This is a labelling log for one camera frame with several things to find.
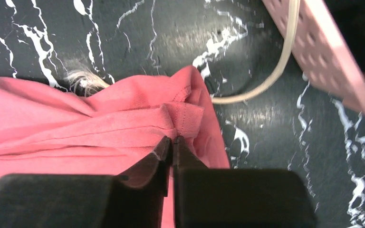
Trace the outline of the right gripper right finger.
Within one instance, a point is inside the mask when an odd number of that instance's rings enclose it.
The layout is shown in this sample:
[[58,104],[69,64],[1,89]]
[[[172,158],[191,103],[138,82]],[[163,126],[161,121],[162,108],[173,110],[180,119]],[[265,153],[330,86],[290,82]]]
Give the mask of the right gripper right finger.
[[207,166],[191,152],[186,140],[178,136],[173,143],[173,171],[183,168],[207,169]]

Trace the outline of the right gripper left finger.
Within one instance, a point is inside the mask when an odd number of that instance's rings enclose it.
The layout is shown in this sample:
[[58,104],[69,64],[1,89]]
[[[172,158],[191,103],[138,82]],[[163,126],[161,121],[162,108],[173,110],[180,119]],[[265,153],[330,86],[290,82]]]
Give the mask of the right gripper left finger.
[[145,157],[118,174],[121,183],[134,190],[153,188],[161,196],[168,195],[172,140],[163,137]]

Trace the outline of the pink laundry basket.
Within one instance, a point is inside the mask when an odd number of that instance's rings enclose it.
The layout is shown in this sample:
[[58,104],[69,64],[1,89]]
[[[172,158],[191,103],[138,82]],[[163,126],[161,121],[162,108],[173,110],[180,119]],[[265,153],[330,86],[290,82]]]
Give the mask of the pink laundry basket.
[[362,73],[322,0],[265,0],[263,4],[312,86],[342,99],[365,116]]

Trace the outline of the coral pink t-shirt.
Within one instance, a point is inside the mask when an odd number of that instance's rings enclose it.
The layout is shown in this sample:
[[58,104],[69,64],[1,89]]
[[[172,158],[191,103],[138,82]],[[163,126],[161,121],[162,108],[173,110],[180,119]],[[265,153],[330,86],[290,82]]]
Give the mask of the coral pink t-shirt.
[[[165,136],[168,195],[124,186],[118,174]],[[178,136],[207,169],[173,171]],[[217,188],[228,166],[193,66],[132,76],[90,97],[0,77],[0,228],[218,228],[228,223]]]

